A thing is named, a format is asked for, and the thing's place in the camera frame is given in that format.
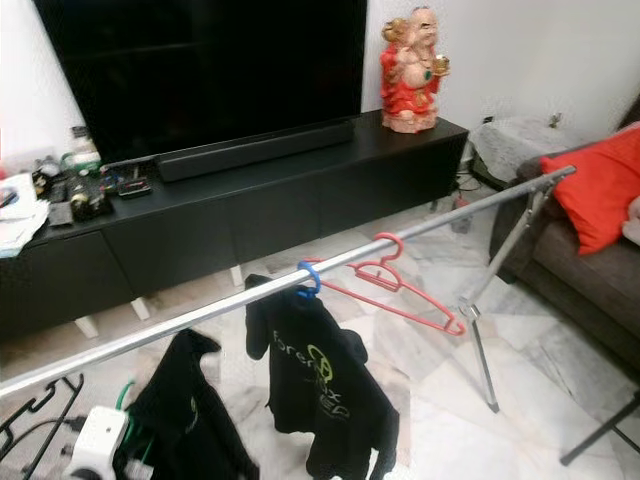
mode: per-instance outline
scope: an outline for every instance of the blue hanger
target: blue hanger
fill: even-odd
[[[320,285],[322,285],[320,281],[320,275],[316,272],[310,263],[308,262],[300,262],[298,264],[298,270],[306,270],[311,274],[313,280],[316,282],[315,287],[305,287],[304,290],[298,290],[296,293],[301,297],[305,298],[315,298],[315,296],[320,293]]]

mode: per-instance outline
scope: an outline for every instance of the red hanger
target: red hanger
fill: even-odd
[[[412,313],[403,312],[402,310],[398,310],[397,308],[390,307],[389,305],[384,305],[371,298],[364,297],[350,290],[339,287],[338,285],[334,285],[333,283],[322,281],[322,285],[324,285],[325,287],[331,288],[333,290],[336,290],[340,293],[344,293],[345,295],[349,295],[350,297],[353,297],[363,302],[374,305],[378,308],[382,308],[383,310],[386,310],[388,312],[395,313],[396,315],[400,315],[401,317],[408,318],[409,320],[413,320],[414,322],[418,322],[423,325],[427,325],[428,327],[435,328],[436,330],[440,330],[449,335],[453,335],[456,337],[463,335],[466,332],[464,325],[461,322],[456,322],[454,325],[456,318],[447,307],[437,302],[435,299],[431,298],[425,292],[417,289],[413,285],[406,283],[402,279],[402,276],[392,266],[387,265],[387,262],[391,260],[395,260],[399,258],[400,255],[402,255],[402,252],[404,250],[404,243],[402,242],[402,240],[396,237],[395,235],[393,235],[392,233],[384,233],[384,232],[378,233],[374,237],[374,240],[379,240],[381,238],[387,238],[389,240],[393,240],[396,243],[396,245],[398,245],[398,250],[396,251],[396,253],[382,257],[382,259],[378,262],[366,261],[366,262],[360,262],[360,263],[349,263],[347,266],[353,268],[356,274],[356,277],[366,280],[369,283],[373,283],[374,285],[378,285],[391,292],[398,292],[402,288],[411,290],[416,295],[419,295],[420,297],[424,298],[426,301],[434,305],[438,310],[440,310],[442,313],[444,313],[447,316],[448,320],[444,325],[440,325],[438,323],[432,322],[425,318],[418,317],[417,315],[414,315]],[[317,263],[317,262],[321,262],[322,259],[305,258],[305,261],[309,263]],[[365,271],[364,269],[366,267],[376,267],[378,270],[376,271],[375,274],[373,274],[371,272]],[[393,277],[393,280],[383,278],[381,275],[382,270],[385,270],[388,273],[390,273],[391,276]]]

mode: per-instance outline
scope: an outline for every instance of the red cushion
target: red cushion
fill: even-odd
[[[578,169],[558,184],[554,195],[578,231],[581,255],[620,238],[627,208],[640,195],[640,128],[553,159],[544,157],[540,164],[544,173],[567,165]]]

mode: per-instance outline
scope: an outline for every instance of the red statue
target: red statue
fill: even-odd
[[[382,36],[390,45],[382,64],[382,124],[400,133],[433,128],[438,109],[434,97],[440,78],[449,74],[449,59],[435,55],[438,22],[428,7],[416,8],[409,20],[387,23]]]

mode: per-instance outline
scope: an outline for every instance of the metal tripod stand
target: metal tripod stand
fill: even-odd
[[[482,338],[480,336],[480,330],[478,328],[478,320],[482,317],[480,310],[476,306],[476,302],[480,296],[484,293],[485,289],[489,285],[489,282],[493,279],[494,275],[498,273],[498,270],[504,263],[507,255],[518,242],[520,237],[531,225],[531,222],[535,216],[540,212],[540,209],[544,205],[544,202],[549,198],[551,192],[555,188],[556,184],[562,180],[561,178],[549,180],[549,184],[542,187],[542,189],[532,190],[529,193],[529,199],[527,208],[524,213],[511,230],[511,233],[507,236],[502,246],[489,263],[487,271],[484,273],[482,279],[478,282],[476,287],[468,294],[467,297],[460,299],[460,311],[467,319],[469,334],[471,335],[471,343],[474,346],[478,364],[480,365],[480,378],[482,379],[482,387],[485,394],[485,399],[489,408],[494,412],[500,411],[498,400],[496,398],[496,392],[493,388],[493,382],[491,381],[491,373],[489,371],[489,365],[484,353],[484,347],[482,346]]]

